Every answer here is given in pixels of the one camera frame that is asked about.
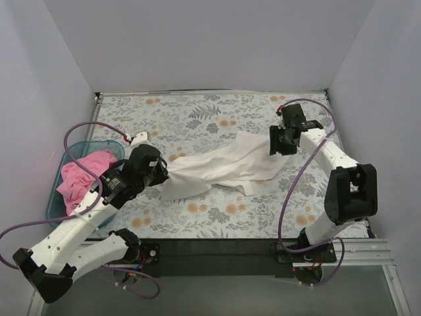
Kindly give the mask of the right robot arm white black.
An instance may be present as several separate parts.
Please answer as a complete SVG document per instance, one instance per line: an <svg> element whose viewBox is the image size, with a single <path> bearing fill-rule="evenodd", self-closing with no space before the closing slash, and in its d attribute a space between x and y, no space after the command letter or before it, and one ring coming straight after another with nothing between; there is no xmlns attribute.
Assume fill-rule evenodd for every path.
<svg viewBox="0 0 421 316"><path fill-rule="evenodd" d="M301 102L293 99L276 110L280 123L270 127L269 153L294 155L302 149L310 155L302 168L315 162L328 177L324 212L300 232L295 244L279 242L285 252L310 262L348 226L377 213L378 176L373 165L359 163L331 141L335 129L327 132L317 120L307 119Z"/></svg>

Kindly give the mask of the white t shirt robot print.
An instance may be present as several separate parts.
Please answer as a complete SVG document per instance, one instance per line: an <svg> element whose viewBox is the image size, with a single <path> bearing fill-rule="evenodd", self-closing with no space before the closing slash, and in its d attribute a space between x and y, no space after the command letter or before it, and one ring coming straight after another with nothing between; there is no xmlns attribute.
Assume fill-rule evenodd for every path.
<svg viewBox="0 0 421 316"><path fill-rule="evenodd" d="M208 192L212 186L235 188L253 195L252 181L273 179L288 162L288 156L270 155L267 135L239 131L230 145L207 153L179 157L168 164L169 179L161 199L172 201Z"/></svg>

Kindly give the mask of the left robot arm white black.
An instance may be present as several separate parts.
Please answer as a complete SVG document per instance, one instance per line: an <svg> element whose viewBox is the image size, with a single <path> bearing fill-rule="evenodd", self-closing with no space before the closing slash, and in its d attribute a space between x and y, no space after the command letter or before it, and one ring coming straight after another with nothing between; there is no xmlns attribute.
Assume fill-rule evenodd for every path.
<svg viewBox="0 0 421 316"><path fill-rule="evenodd" d="M168 178L160 151L140 144L130 157L115 163L100 177L72 213L38 244L20 248L13 260L44 302L63 297L74 281L111 261L133 263L141 252L140 239L127 228L110 232L104 240L80 249L82 242L144 189Z"/></svg>

